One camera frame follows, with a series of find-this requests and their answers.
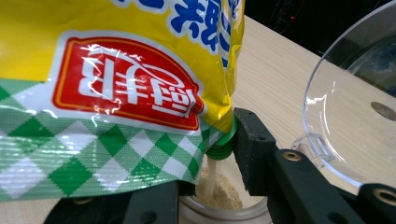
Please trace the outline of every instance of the green and white checkered pattern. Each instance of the green and white checkered pattern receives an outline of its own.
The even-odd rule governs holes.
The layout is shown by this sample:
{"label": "green and white checkered pattern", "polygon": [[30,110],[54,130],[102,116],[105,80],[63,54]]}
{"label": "green and white checkered pattern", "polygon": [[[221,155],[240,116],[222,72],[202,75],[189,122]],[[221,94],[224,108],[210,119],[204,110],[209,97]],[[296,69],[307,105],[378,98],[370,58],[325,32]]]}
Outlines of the green and white checkered pattern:
{"label": "green and white checkered pattern", "polygon": [[[0,79],[1,201],[103,195],[179,179],[194,182],[206,149],[223,136],[202,120],[201,134],[191,136],[57,118],[19,102],[16,95],[36,85],[42,84]],[[40,96],[25,97],[41,104]]]}

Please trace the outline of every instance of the seasoning packet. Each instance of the seasoning packet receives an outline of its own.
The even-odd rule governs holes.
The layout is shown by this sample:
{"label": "seasoning packet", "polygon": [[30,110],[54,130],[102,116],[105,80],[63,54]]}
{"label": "seasoning packet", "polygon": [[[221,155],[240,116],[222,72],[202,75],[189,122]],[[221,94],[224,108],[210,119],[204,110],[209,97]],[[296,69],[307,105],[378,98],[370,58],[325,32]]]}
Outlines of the seasoning packet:
{"label": "seasoning packet", "polygon": [[195,183],[231,130],[244,0],[0,2],[0,200]]}

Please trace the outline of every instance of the brown granules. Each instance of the brown granules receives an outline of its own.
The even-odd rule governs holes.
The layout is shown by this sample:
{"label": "brown granules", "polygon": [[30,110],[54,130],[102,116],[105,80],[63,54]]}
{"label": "brown granules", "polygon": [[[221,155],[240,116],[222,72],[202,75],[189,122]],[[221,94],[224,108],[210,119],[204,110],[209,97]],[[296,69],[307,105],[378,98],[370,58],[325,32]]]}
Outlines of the brown granules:
{"label": "brown granules", "polygon": [[[213,190],[205,189],[211,185],[214,185]],[[231,185],[227,177],[217,174],[216,180],[208,180],[207,168],[202,169],[200,180],[195,190],[196,200],[204,205],[226,210],[242,209],[242,201],[239,199],[238,191]]]}

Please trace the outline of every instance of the green cap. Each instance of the green cap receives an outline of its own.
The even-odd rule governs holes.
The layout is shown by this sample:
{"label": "green cap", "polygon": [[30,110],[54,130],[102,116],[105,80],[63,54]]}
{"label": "green cap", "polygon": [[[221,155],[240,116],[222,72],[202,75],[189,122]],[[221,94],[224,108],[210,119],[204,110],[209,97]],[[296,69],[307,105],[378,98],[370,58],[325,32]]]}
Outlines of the green cap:
{"label": "green cap", "polygon": [[233,115],[233,125],[229,133],[222,136],[212,147],[210,147],[206,156],[215,161],[221,161],[228,158],[233,152],[233,136],[236,133],[236,117]]}

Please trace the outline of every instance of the table surface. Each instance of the table surface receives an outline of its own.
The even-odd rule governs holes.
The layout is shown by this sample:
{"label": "table surface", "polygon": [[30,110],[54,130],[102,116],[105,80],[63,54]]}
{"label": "table surface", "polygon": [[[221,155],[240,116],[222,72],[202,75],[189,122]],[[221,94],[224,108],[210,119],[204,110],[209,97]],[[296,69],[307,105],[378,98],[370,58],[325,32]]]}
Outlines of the table surface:
{"label": "table surface", "polygon": [[[233,106],[254,111],[282,147],[301,136],[306,84],[319,57],[250,18],[237,67]],[[356,193],[326,169],[332,184]],[[0,203],[1,223],[43,223],[57,199]]]}

